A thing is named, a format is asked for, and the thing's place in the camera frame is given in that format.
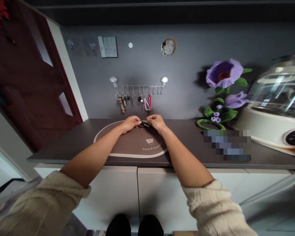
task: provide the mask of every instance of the hand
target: hand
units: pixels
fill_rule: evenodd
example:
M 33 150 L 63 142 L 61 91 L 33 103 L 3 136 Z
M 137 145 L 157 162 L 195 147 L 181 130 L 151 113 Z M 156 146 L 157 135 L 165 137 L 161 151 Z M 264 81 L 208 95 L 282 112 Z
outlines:
M 122 134 L 125 134 L 139 124 L 141 124 L 139 117 L 129 116 L 121 125 L 119 125 L 119 127 L 121 128 Z
M 162 135 L 162 132 L 168 128 L 160 115 L 148 116 L 147 122 L 150 123 L 160 135 Z

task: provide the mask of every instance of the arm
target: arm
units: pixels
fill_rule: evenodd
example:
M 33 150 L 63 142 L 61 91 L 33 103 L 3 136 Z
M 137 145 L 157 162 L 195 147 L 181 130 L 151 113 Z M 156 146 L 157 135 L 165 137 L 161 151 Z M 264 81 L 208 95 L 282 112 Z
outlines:
M 128 117 L 121 125 L 76 155 L 60 172 L 86 188 L 103 168 L 119 137 L 140 123 L 139 117 Z
M 69 214 L 88 197 L 89 183 L 104 166 L 119 137 L 141 123 L 127 118 L 103 138 L 69 161 L 60 171 L 44 178 L 36 189 L 26 192 L 0 217 L 2 235 L 61 235 Z
M 147 117 L 147 121 L 165 140 L 173 167 L 187 196 L 190 214 L 197 220 L 199 235 L 257 236 L 247 225 L 240 206 L 231 199 L 231 193 L 214 180 L 165 125 L 162 117 L 152 115 Z
M 147 121 L 164 138 L 170 159 L 177 177 L 184 187 L 202 187 L 214 178 L 202 163 L 181 143 L 176 135 L 165 125 L 160 115 L 147 117 Z

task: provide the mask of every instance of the red door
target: red door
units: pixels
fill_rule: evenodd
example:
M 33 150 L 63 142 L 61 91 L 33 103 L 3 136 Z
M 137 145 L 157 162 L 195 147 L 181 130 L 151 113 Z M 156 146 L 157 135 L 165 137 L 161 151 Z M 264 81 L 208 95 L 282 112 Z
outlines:
M 0 24 L 0 103 L 38 151 L 82 122 L 46 19 L 17 0 Z

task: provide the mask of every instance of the logo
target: logo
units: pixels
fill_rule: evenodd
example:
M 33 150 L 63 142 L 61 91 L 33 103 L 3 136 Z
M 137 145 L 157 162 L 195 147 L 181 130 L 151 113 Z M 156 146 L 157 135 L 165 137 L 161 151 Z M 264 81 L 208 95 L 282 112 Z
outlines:
M 147 139 L 147 140 L 146 140 L 146 142 L 147 142 L 148 144 L 153 143 L 153 141 L 154 141 L 153 139 Z

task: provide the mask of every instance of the person's left hand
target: person's left hand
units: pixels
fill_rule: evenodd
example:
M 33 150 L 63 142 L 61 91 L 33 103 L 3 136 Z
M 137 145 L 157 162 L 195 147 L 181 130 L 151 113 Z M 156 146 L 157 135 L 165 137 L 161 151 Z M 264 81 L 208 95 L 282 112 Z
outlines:
M 132 130 L 134 127 L 141 124 L 141 120 L 137 116 L 129 116 L 123 123 L 121 123 L 120 128 L 122 134 L 127 133 L 128 131 Z

